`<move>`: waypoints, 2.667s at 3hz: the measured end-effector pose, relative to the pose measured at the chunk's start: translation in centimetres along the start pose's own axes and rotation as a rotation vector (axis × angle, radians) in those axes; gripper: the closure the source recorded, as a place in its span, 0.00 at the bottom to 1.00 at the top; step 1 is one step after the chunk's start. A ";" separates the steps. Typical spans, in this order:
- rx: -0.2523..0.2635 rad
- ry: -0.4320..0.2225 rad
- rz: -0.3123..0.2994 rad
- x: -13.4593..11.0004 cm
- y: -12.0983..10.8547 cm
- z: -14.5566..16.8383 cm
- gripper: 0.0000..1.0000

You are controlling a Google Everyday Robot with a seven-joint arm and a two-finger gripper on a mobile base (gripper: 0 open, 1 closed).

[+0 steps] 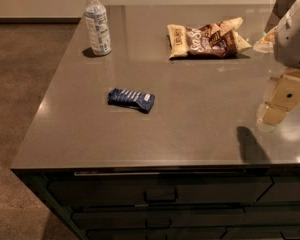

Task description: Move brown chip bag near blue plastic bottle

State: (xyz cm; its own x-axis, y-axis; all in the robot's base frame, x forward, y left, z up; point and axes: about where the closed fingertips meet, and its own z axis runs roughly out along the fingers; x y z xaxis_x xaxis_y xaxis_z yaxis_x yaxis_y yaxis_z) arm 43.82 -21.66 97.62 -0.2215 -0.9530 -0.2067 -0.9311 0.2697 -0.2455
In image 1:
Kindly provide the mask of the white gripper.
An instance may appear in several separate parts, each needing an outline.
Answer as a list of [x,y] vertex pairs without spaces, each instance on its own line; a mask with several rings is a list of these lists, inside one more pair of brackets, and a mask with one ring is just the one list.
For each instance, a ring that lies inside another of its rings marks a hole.
[[279,21],[274,44],[275,60],[291,69],[277,80],[270,105],[260,106],[260,120],[279,125],[300,103],[300,0],[296,0]]

